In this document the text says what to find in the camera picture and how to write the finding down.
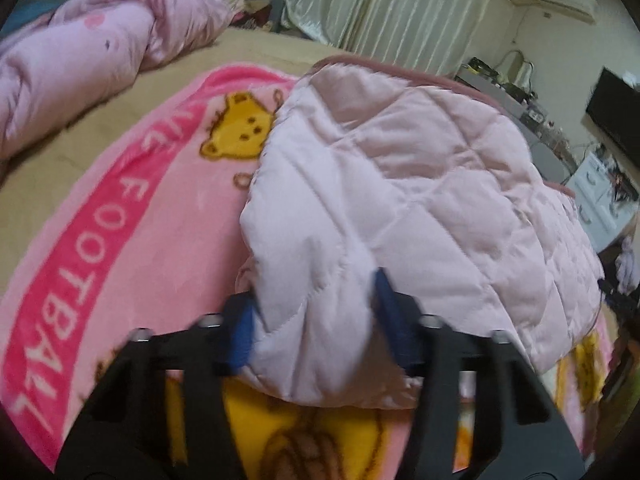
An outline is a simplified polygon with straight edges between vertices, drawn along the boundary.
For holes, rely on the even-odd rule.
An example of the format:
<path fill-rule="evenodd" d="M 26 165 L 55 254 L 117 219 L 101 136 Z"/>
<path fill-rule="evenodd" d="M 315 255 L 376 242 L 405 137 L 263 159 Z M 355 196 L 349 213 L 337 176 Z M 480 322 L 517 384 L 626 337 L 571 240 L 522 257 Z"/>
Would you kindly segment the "pink quilted jacket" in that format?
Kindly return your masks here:
<path fill-rule="evenodd" d="M 277 114 L 240 217 L 257 296 L 242 378 L 309 406 L 412 408 L 374 276 L 544 373 L 592 330 L 603 270 L 512 120 L 463 84 L 334 56 Z"/>

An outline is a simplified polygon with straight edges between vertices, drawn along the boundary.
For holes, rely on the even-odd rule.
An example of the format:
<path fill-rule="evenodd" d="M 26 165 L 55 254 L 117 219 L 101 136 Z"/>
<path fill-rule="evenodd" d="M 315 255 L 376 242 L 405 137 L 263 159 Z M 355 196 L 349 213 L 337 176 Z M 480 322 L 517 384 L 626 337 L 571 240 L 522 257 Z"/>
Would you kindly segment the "pink cartoon fleece blanket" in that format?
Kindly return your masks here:
<path fill-rule="evenodd" d="M 201 77 L 101 155 L 28 248 L 1 303 L 1 404 L 46 471 L 134 330 L 185 330 L 252 292 L 255 333 L 256 292 L 238 281 L 250 258 L 240 217 L 299 79 L 253 65 Z M 544 373 L 526 360 L 582 456 L 611 350 L 600 294 L 597 321 L 566 356 Z M 399 479 L 422 387 L 399 369 L 419 384 L 412 408 L 295 404 L 242 370 L 224 378 L 243 479 Z M 171 458 L 182 464 L 181 372 L 168 372 L 166 390 Z M 472 451 L 474 393 L 474 373 L 462 373 L 457 470 Z"/>

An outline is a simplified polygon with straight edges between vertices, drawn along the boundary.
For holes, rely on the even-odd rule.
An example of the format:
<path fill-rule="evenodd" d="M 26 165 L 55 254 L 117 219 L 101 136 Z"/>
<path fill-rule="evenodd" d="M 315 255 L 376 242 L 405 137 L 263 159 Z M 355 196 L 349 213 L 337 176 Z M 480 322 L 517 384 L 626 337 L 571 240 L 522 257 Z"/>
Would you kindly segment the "white drawer cabinet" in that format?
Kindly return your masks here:
<path fill-rule="evenodd" d="M 588 154 L 567 182 L 575 193 L 578 217 L 595 252 L 603 252 L 622 234 L 638 211 L 638 203 L 614 188 L 608 166 Z"/>

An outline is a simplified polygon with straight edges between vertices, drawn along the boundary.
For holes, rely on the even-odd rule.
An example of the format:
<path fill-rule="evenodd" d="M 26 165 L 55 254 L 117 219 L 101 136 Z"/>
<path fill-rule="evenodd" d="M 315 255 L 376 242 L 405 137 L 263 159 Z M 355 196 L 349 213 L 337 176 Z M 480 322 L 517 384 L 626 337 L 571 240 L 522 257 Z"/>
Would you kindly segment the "tan bed sheet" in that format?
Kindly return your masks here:
<path fill-rule="evenodd" d="M 300 76 L 341 52 L 311 40 L 230 27 L 211 46 L 142 74 L 128 90 L 14 157 L 1 170 L 1 288 L 94 160 L 197 76 L 229 63 L 256 63 Z"/>

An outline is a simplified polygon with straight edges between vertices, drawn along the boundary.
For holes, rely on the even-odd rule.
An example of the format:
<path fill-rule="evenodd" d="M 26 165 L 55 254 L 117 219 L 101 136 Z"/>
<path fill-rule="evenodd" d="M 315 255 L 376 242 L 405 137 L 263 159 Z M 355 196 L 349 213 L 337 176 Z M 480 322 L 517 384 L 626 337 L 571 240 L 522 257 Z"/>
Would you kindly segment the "black television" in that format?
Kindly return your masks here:
<path fill-rule="evenodd" d="M 591 120 L 636 166 L 640 162 L 640 93 L 603 67 L 586 108 Z"/>

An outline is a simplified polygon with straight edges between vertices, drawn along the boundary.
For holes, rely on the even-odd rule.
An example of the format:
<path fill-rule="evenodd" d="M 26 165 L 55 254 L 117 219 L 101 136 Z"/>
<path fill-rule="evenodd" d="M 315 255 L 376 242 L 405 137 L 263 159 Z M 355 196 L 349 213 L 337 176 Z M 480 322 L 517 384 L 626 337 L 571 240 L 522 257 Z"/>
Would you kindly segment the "grey desk with clutter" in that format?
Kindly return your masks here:
<path fill-rule="evenodd" d="M 520 129 L 534 165 L 552 182 L 565 184 L 577 169 L 563 129 L 550 118 L 534 90 L 535 65 L 513 49 L 495 66 L 470 58 L 454 79 L 494 99 Z"/>

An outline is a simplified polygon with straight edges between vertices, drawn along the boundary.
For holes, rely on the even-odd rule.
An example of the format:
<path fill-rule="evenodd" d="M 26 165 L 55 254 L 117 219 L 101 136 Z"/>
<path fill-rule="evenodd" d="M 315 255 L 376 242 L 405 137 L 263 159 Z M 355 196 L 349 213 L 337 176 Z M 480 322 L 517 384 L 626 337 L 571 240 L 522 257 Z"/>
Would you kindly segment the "pink flamingo comforter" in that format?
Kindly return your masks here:
<path fill-rule="evenodd" d="M 227 0 L 67 0 L 41 15 L 1 43 L 1 158 L 208 46 L 232 18 Z"/>

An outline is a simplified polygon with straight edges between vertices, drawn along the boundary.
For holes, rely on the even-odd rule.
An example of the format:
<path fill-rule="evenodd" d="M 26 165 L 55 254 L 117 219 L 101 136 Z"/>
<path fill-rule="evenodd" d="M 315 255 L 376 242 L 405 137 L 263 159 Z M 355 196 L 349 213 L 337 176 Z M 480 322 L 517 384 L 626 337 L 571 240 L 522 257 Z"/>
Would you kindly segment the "striped satin curtain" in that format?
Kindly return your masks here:
<path fill-rule="evenodd" d="M 284 0 L 314 41 L 409 70 L 445 75 L 462 62 L 490 0 Z"/>

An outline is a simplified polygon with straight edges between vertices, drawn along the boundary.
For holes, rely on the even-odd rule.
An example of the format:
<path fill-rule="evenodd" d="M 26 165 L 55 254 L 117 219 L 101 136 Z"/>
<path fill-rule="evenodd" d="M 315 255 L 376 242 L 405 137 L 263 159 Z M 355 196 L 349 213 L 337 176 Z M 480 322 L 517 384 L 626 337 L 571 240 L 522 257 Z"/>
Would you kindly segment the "white air conditioner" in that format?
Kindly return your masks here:
<path fill-rule="evenodd" d="M 598 12 L 597 0 L 536 0 L 536 3 L 590 24 L 596 21 Z"/>

